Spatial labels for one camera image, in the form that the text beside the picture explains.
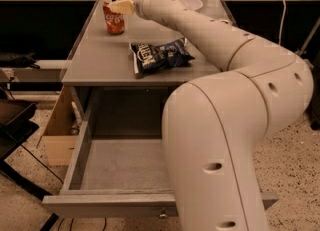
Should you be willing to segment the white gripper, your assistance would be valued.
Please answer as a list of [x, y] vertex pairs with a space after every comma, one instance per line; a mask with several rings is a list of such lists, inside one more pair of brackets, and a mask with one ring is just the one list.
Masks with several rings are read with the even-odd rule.
[[110, 4], [114, 13], [131, 15], [135, 13], [146, 20], [160, 20], [166, 17], [166, 0], [117, 0]]

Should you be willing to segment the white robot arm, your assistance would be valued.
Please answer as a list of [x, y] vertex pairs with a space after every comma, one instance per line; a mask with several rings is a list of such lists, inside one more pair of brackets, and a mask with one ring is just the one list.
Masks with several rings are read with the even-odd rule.
[[307, 108], [313, 77], [306, 62], [181, 0], [119, 0], [110, 8], [180, 32], [219, 70], [178, 87], [163, 110], [182, 230], [269, 231], [252, 148]]

